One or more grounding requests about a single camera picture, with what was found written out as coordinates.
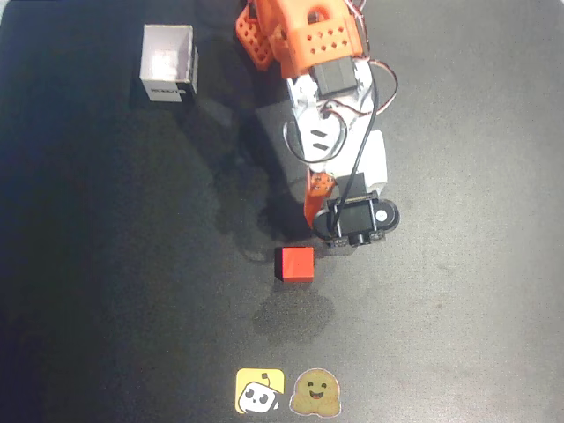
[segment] white box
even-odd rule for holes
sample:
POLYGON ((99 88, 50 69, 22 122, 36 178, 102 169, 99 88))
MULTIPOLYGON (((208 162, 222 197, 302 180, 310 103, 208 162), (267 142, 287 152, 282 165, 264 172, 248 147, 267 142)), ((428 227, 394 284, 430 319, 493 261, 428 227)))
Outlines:
POLYGON ((198 53, 189 25, 145 25, 139 77, 151 101, 180 103, 197 93, 198 53))

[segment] white robot part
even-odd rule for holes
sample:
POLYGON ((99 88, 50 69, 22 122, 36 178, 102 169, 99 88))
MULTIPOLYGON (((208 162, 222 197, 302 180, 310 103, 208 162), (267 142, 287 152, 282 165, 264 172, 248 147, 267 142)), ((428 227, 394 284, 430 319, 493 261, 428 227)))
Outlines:
MULTIPOLYGON (((355 59, 354 68, 358 83, 356 92, 330 100, 318 99, 317 83, 310 75, 303 75, 295 81, 287 80, 293 114, 300 131, 303 159, 315 162, 309 164, 314 173, 325 172, 339 178, 349 176, 353 170, 370 114, 374 111, 370 64, 355 59), (334 113, 324 113, 323 108, 332 108, 342 116, 347 129, 345 141, 341 137, 343 122, 334 113)), ((367 192, 381 194, 388 182, 388 169, 384 140, 379 130, 370 132, 358 173, 364 174, 367 192)))

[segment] red cube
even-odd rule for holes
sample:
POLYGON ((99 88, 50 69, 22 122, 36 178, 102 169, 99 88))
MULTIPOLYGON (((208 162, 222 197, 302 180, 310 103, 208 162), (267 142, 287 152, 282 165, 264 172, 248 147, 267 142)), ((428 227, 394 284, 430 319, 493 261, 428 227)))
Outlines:
POLYGON ((282 280, 284 282, 313 282, 313 247, 291 247, 282 249, 282 280))

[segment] black wire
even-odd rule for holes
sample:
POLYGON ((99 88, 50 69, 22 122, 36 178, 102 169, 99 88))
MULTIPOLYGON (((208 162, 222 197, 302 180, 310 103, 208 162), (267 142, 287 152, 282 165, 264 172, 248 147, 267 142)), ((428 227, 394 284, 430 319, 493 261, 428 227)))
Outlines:
POLYGON ((362 153, 364 152, 364 147, 367 145, 368 137, 370 136, 370 132, 372 131, 372 127, 374 126, 374 122, 376 119, 376 110, 378 109, 378 92, 376 91, 376 78, 374 73, 374 68, 372 65, 370 66, 370 73, 372 74, 372 93, 373 93, 373 102, 374 102, 374 111, 370 116, 370 122, 368 123, 367 131, 364 134, 364 138, 362 138, 362 144, 360 144, 359 153, 356 156, 356 160, 354 161, 354 166, 352 167, 351 175, 349 176, 349 181, 346 184, 345 191, 343 191, 343 196, 341 197, 341 201, 339 202, 337 208, 337 214, 335 215, 335 221, 333 222, 333 228, 331 232, 334 234, 335 229, 337 229, 338 220, 341 217, 341 211, 343 210, 343 206, 346 203, 346 199, 349 197, 349 192, 353 187, 354 176, 356 175, 357 171, 359 170, 360 160, 362 159, 362 153))
MULTIPOLYGON (((339 126, 341 128, 341 134, 342 134, 342 136, 339 137, 339 138, 342 138, 341 143, 340 143, 341 145, 339 146, 339 148, 335 152, 335 154, 333 154, 329 158, 323 158, 321 160, 306 160, 303 156, 300 156, 298 154, 298 152, 296 152, 294 150, 294 148, 292 147, 292 145, 288 141, 288 137, 287 137, 287 124, 288 124, 288 122, 286 122, 284 129, 282 131, 284 142, 286 143, 286 147, 288 147, 288 150, 290 150, 290 152, 296 157, 296 159, 298 159, 302 163, 305 163, 306 165, 315 165, 315 164, 318 164, 318 163, 324 163, 325 161, 333 160, 343 151, 343 147, 345 146, 345 142, 346 142, 346 139, 348 137, 348 128, 346 127, 345 119, 343 119, 343 116, 341 116, 341 114, 339 114, 335 110, 327 109, 326 111, 329 112, 329 113, 333 113, 337 117, 339 126)), ((298 133, 298 141, 300 142, 300 145, 303 145, 303 143, 301 142, 300 129, 298 128, 298 123, 296 121, 295 116, 293 117, 293 122, 294 122, 294 125, 296 126, 296 132, 298 133)))

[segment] robot face sticker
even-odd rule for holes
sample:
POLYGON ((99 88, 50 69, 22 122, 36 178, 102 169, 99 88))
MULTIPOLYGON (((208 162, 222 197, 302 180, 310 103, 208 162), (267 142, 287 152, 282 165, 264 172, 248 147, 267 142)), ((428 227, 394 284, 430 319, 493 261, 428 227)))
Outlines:
POLYGON ((341 413, 340 387, 327 370, 312 368, 303 373, 293 388, 290 410, 301 416, 337 417, 341 413))
POLYGON ((246 387, 239 398, 239 408, 246 414, 251 412, 265 413, 277 410, 280 406, 278 401, 279 392, 261 385, 257 382, 251 382, 246 387))
POLYGON ((277 369, 242 368, 237 373, 235 410, 239 414, 265 414, 280 407, 284 374, 277 369))

